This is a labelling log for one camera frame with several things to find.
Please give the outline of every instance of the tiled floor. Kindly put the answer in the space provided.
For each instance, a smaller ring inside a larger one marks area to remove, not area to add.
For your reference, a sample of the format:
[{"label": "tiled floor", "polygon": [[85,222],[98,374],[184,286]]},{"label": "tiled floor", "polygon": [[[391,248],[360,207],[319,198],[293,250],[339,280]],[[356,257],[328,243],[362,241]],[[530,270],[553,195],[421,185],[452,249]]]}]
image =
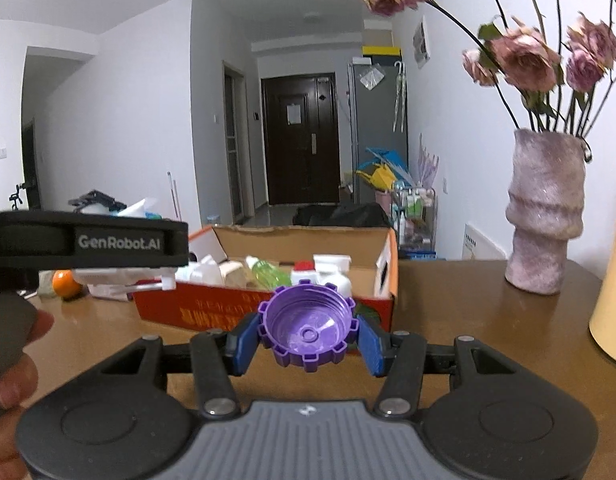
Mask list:
[{"label": "tiled floor", "polygon": [[296,205],[265,205],[257,213],[246,220],[246,227],[284,226],[293,224],[293,216],[297,212]]}]

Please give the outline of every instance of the finger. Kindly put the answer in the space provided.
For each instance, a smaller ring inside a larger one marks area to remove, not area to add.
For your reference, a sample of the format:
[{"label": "finger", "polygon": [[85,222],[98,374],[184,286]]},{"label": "finger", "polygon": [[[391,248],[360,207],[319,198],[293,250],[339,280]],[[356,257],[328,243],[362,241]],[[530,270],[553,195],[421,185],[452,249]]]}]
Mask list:
[{"label": "finger", "polygon": [[0,463],[9,462],[18,456],[14,446],[14,432],[23,412],[22,408],[15,408],[0,418]]},{"label": "finger", "polygon": [[0,378],[0,406],[9,410],[29,399],[39,385],[39,372],[28,354]]},{"label": "finger", "polygon": [[0,464],[0,480],[21,480],[27,473],[27,467],[20,458]]},{"label": "finger", "polygon": [[45,310],[39,310],[36,322],[30,330],[27,343],[30,344],[46,335],[54,324],[54,316]]}]

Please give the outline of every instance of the orange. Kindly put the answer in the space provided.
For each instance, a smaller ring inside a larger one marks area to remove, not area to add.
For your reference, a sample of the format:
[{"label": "orange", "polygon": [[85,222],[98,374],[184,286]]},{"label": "orange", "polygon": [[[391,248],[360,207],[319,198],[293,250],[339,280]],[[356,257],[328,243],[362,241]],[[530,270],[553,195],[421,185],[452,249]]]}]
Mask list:
[{"label": "orange", "polygon": [[81,294],[81,284],[72,276],[71,270],[57,270],[52,278],[52,288],[57,296],[64,300],[71,300]]}]

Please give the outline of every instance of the purple bottle cap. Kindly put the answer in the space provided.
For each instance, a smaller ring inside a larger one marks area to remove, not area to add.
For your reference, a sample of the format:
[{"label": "purple bottle cap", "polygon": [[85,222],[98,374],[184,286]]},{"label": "purple bottle cap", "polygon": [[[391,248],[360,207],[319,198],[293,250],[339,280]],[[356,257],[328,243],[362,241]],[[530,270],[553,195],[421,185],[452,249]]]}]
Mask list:
[{"label": "purple bottle cap", "polygon": [[259,305],[259,335],[281,366],[315,372],[319,365],[341,362],[346,342],[357,338],[354,309],[355,301],[341,296],[331,283],[280,286],[270,301]]}]

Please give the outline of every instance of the metal pivot screw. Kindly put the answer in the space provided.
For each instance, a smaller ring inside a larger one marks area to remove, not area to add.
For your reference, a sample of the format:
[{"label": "metal pivot screw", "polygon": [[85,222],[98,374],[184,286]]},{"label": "metal pivot screw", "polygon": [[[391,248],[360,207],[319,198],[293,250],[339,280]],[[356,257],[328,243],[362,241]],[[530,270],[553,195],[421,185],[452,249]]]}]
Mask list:
[{"label": "metal pivot screw", "polygon": [[384,399],[379,403],[379,410],[384,415],[405,415],[410,411],[410,408],[410,403],[399,397]]},{"label": "metal pivot screw", "polygon": [[234,412],[237,405],[232,399],[226,399],[225,397],[218,397],[217,399],[210,399],[204,405],[203,409],[210,413],[210,415],[230,415]]}]

